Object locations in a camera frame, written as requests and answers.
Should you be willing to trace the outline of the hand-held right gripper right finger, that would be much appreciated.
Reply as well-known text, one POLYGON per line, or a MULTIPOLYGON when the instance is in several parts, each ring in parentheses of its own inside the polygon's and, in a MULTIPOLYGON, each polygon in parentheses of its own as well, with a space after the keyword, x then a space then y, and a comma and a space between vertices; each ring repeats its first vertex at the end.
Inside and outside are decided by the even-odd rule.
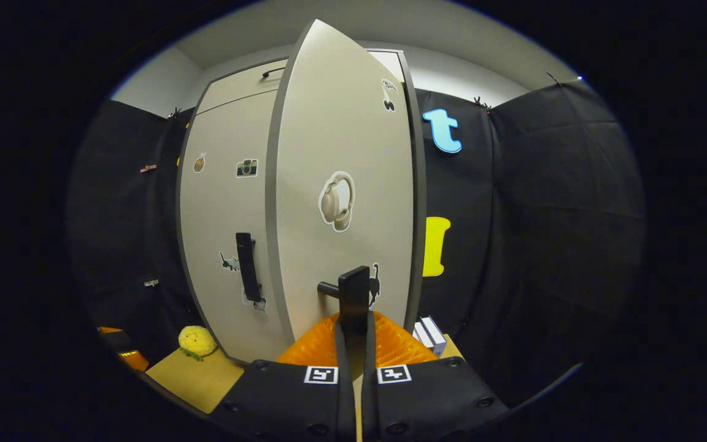
POLYGON ((510 408, 460 356, 384 363, 409 354, 407 332, 383 314, 367 318, 361 388, 364 441, 484 441, 510 408))

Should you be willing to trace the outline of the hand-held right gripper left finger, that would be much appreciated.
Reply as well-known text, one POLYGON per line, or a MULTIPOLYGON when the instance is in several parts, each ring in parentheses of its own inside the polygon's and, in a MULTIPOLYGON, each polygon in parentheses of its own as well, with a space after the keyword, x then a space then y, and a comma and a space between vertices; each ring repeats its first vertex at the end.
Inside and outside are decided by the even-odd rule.
POLYGON ((332 314, 276 361, 250 363, 211 419, 237 441, 354 441, 345 339, 332 314))

